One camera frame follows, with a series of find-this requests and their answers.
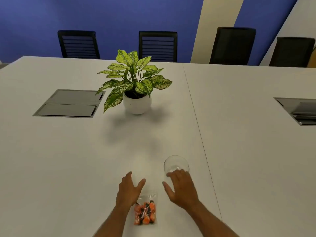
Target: plastic bag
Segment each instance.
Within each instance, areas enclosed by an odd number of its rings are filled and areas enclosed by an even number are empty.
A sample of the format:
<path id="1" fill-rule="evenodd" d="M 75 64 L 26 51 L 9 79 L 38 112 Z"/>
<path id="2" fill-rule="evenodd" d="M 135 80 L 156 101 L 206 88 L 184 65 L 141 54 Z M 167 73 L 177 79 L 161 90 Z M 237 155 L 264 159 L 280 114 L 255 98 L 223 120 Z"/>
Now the plastic bag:
<path id="1" fill-rule="evenodd" d="M 148 225 L 156 222 L 157 195 L 141 195 L 134 206 L 134 225 Z"/>

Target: soil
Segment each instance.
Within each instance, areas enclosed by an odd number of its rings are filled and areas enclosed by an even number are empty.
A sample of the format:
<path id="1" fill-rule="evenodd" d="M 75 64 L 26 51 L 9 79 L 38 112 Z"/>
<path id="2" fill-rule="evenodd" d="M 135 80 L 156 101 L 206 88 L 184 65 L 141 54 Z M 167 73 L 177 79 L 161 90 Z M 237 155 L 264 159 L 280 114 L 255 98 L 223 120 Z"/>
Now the soil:
<path id="1" fill-rule="evenodd" d="M 137 93 L 136 91 L 134 90 L 130 90 L 130 91 L 125 91 L 125 95 L 128 97 L 128 98 L 131 98 L 131 99 L 140 99 L 140 98 L 143 98 L 144 94 L 139 94 Z"/>

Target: mesh chair back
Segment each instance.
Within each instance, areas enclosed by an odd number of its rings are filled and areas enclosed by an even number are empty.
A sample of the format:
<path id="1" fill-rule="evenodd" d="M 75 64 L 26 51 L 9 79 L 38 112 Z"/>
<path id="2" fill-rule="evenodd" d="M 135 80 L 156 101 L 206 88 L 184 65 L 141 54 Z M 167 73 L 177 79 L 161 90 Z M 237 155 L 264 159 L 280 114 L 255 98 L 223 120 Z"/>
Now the mesh chair back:
<path id="1" fill-rule="evenodd" d="M 100 59 L 95 31 L 58 31 L 63 57 Z"/>
<path id="2" fill-rule="evenodd" d="M 278 37 L 269 66 L 307 67 L 314 38 Z"/>
<path id="3" fill-rule="evenodd" d="M 219 27 L 210 64 L 247 65 L 256 36 L 256 29 Z"/>
<path id="4" fill-rule="evenodd" d="M 314 48 L 314 51 L 312 52 L 312 55 L 309 59 L 308 68 L 316 68 L 316 48 Z"/>
<path id="5" fill-rule="evenodd" d="M 178 34 L 174 31 L 140 31 L 139 59 L 151 56 L 154 62 L 177 62 Z"/>

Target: potted plant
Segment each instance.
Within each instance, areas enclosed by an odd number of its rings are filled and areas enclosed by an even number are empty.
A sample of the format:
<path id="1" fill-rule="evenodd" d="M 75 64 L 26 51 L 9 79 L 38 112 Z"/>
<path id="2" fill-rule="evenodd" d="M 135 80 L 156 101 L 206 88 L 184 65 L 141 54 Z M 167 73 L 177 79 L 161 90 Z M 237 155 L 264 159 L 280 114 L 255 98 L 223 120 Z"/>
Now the potted plant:
<path id="1" fill-rule="evenodd" d="M 114 87 L 104 103 L 104 112 L 123 100 L 128 112 L 143 114 L 150 108 L 153 88 L 163 90 L 171 85 L 172 81 L 157 75 L 164 68 L 158 69 L 155 65 L 148 65 L 150 60 L 151 56 L 139 60 L 137 51 L 127 54 L 126 51 L 118 50 L 116 61 L 121 64 L 112 63 L 108 66 L 110 71 L 98 73 L 108 74 L 106 78 L 123 78 L 122 81 L 111 79 L 99 88 L 97 94 L 106 88 Z"/>

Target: hand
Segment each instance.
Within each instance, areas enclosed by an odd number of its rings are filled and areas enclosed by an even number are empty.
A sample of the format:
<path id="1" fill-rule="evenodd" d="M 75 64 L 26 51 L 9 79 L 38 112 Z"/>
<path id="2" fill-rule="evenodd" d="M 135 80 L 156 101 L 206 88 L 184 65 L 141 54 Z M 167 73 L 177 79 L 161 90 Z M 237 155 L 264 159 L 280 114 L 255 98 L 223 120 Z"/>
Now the hand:
<path id="1" fill-rule="evenodd" d="M 166 182 L 163 182 L 162 184 L 171 202 L 186 211 L 192 209 L 200 202 L 189 172 L 175 170 L 168 173 L 167 176 L 172 180 L 174 192 Z"/>
<path id="2" fill-rule="evenodd" d="M 142 179 L 136 187 L 132 181 L 132 171 L 128 172 L 122 178 L 118 186 L 118 195 L 116 196 L 116 207 L 122 207 L 129 210 L 138 200 L 140 192 L 145 185 L 146 180 Z"/>

